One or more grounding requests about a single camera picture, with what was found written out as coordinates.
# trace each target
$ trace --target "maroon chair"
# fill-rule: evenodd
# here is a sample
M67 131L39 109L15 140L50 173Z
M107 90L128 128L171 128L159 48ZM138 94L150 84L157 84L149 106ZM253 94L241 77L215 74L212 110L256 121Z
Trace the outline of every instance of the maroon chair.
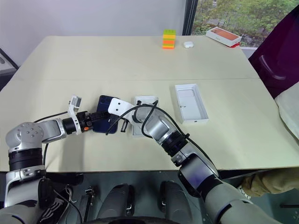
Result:
M299 5L249 58L273 98L299 82Z

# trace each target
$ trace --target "beige cloth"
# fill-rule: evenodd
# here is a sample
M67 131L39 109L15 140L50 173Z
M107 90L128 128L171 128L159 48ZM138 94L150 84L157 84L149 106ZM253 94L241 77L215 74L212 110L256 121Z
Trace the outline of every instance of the beige cloth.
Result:
M273 169L245 177L242 188L247 195L254 197L299 189L299 167Z

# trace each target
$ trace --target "floor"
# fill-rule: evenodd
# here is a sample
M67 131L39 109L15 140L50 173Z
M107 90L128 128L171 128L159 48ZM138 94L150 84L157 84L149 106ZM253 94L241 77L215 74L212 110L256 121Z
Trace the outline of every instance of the floor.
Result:
M88 173L82 184L74 187L74 200L76 205L80 206L80 199L84 197L84 191L93 186L97 189L97 195L94 206L91 207L89 220L97 217L102 202L109 191L116 185L128 183L135 188L135 213L134 216L151 216L164 218L157 206L157 197L160 183L162 181L173 180L181 185L177 178L176 171L147 171L147 172L112 172L112 173ZM227 182L236 185L240 180L228 180ZM206 214L201 199L194 198L186 193L187 200L191 207L193 223L211 224L211 220ZM292 190L279 195L264 195L259 198L252 198L252 202L262 208L269 216L284 224L299 224L299 208L282 209L281 203L298 204L299 191ZM74 209L69 211L67 223L75 223L77 214Z

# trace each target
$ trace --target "beige tabletop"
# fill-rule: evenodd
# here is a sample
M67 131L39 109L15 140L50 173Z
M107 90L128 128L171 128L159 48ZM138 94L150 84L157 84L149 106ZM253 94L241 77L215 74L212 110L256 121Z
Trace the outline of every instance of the beige tabletop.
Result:
M229 49L205 37L178 37L178 43L192 39L194 48L184 49L178 44L172 51L163 51L157 43L158 38L161 39L47 37L0 92L0 170L8 170L6 133L22 122L66 111L72 94L82 97L79 111L89 112L96 110L100 95L128 102L133 102L135 96L158 96L159 106L178 121L218 169L299 166L297 141L286 130L277 105L239 48ZM126 57L116 54L112 57L107 46L113 43L121 55L126 49ZM139 44L130 51L129 43ZM100 46L106 48L98 52ZM145 49L153 54L153 48L158 51L156 56L144 58ZM207 59L203 63L194 58L203 58L203 54L195 50L209 48L212 53L219 51L215 54L214 66ZM167 61L168 66L162 63L167 58L165 54L174 60ZM212 58L209 51L206 57ZM136 74L143 68L141 76L132 73L134 69L128 61L136 64ZM153 70L158 71L154 61L160 68L160 78L154 76ZM206 63L210 64L210 77L204 72L208 71ZM233 64L239 74L232 68ZM177 70L182 71L187 66L188 72L179 77ZM209 115L206 124L180 123L174 85L192 83L199 86ZM91 131L50 143L46 166L53 172L177 169L155 141L133 138L130 129L108 136Z

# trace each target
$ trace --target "table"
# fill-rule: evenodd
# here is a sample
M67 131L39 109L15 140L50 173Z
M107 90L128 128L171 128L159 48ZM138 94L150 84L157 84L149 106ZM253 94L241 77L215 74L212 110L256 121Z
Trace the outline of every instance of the table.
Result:
M219 170L299 166L297 141L286 130L274 100L239 48L226 48L204 36L182 36L179 43L192 40L195 47L184 49L178 44L174 50L165 51L158 40L162 38L44 39L0 92L0 170L8 170L6 133L22 122L66 111L73 93L82 97L80 111L89 112L96 110L100 95L129 102L134 96L156 95L159 106L179 120L174 85L191 83L199 86L210 120L204 125L180 126ZM117 48L112 52L108 46L114 43ZM99 52L99 46L106 48ZM203 58L200 50L204 49L211 49L206 52L209 58L209 52L218 52L214 61L223 60L223 66L194 59ZM230 61L235 61L235 68ZM187 72L179 76L184 67ZM53 142L46 164L47 171L52 172L177 169L157 143L133 138L130 130L108 136L87 132Z

